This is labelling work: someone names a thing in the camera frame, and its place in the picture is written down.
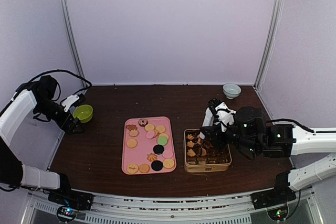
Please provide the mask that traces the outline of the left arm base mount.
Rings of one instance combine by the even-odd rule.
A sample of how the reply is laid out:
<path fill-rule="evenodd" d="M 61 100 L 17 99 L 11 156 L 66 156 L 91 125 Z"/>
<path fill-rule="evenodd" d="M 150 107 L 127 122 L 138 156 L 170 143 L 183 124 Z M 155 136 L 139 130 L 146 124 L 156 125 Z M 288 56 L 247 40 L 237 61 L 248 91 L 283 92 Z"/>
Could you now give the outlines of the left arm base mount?
<path fill-rule="evenodd" d="M 48 191 L 48 200 L 59 204 L 56 217 L 63 223 L 74 221 L 80 211 L 90 210 L 93 194 L 71 190 L 69 194 L 60 191 Z"/>

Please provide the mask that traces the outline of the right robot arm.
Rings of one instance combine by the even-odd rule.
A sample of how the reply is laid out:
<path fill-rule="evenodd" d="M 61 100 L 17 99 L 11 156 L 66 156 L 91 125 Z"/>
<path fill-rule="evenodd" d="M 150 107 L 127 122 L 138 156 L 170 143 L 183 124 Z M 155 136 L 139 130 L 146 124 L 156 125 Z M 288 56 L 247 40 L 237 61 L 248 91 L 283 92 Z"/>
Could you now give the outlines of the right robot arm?
<path fill-rule="evenodd" d="M 200 132 L 200 137 L 208 139 L 218 150 L 231 144 L 238 150 L 248 149 L 252 158 L 260 154 L 270 158 L 327 154 L 303 168 L 278 174 L 274 188 L 269 192 L 269 199 L 274 204 L 281 203 L 289 192 L 335 175 L 334 128 L 311 129 L 290 119 L 267 121 L 261 109 L 246 106 L 234 111 L 221 104 L 207 109 Z"/>

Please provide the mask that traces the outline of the brown leaf cookie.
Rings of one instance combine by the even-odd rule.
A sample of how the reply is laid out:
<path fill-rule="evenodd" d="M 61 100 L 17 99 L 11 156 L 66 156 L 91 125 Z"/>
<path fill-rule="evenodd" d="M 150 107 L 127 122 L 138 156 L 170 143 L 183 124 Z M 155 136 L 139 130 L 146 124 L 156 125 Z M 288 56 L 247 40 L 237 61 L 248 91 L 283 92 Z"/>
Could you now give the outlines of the brown leaf cookie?
<path fill-rule="evenodd" d="M 188 140 L 193 140 L 193 139 L 195 139 L 195 136 L 192 135 L 192 134 L 188 134 L 188 135 L 187 135 L 187 139 L 188 139 Z"/>

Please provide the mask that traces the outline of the leaf cookie second row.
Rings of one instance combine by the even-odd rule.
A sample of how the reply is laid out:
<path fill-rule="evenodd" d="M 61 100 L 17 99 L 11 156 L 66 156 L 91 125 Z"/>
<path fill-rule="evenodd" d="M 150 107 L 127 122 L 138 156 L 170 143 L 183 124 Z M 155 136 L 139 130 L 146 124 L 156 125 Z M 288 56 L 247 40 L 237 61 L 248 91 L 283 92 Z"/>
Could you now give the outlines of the leaf cookie second row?
<path fill-rule="evenodd" d="M 194 145 L 195 145 L 195 143 L 192 142 L 192 141 L 188 141 L 188 142 L 187 142 L 187 147 L 189 147 L 189 148 L 193 148 Z"/>

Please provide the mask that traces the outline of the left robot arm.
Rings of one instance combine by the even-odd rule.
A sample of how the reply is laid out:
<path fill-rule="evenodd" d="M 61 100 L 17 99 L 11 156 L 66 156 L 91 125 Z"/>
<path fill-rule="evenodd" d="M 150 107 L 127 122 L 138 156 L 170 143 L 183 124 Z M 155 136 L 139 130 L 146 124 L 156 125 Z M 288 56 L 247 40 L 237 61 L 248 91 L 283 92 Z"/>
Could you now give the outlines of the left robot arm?
<path fill-rule="evenodd" d="M 59 100 L 60 87 L 50 72 L 39 74 L 21 84 L 1 110 L 1 183 L 6 191 L 20 187 L 55 191 L 64 205 L 76 197 L 65 174 L 47 170 L 47 158 L 59 132 L 83 133 L 84 128 L 72 114 L 81 105 L 84 89 Z"/>

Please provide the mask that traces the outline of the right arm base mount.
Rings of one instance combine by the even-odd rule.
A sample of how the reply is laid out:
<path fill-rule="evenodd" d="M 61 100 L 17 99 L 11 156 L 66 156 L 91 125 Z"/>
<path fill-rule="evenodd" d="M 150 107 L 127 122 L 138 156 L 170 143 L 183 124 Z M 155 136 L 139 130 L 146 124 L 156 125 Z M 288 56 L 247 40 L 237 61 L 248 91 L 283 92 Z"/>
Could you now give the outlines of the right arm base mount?
<path fill-rule="evenodd" d="M 290 213 L 289 203 L 297 199 L 296 193 L 291 189 L 279 190 L 270 189 L 252 193 L 251 201 L 254 209 L 266 209 L 268 217 L 272 221 L 281 222 L 290 218 L 296 209 L 298 208 L 301 193 L 299 193 L 299 199 L 292 213 Z"/>

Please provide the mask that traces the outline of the metal serving tongs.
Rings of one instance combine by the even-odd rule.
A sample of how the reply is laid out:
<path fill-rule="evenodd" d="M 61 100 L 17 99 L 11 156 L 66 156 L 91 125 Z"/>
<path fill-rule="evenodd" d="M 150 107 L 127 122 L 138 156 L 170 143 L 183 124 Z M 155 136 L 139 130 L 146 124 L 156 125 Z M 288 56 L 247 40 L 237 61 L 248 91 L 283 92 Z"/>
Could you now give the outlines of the metal serving tongs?
<path fill-rule="evenodd" d="M 203 124 L 196 136 L 196 143 L 193 150 L 197 156 L 204 157 L 207 155 L 208 150 L 213 148 L 212 144 L 212 130 L 213 130 L 214 115 L 210 108 L 205 111 Z"/>

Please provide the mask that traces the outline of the swirl cookie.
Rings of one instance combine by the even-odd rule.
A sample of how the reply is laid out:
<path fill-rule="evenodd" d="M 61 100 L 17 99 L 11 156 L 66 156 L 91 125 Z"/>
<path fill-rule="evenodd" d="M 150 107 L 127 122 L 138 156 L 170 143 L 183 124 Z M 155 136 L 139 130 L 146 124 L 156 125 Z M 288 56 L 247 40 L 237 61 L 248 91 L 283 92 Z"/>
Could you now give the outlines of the swirl cookie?
<path fill-rule="evenodd" d="M 199 145 L 195 146 L 195 147 L 193 148 L 193 150 L 194 150 L 194 152 L 195 152 L 195 154 L 196 154 L 197 156 L 202 156 L 202 157 L 204 157 L 204 156 L 206 156 L 206 154 L 207 154 L 206 149 L 203 148 L 203 147 L 201 147 L 201 146 L 199 146 Z"/>

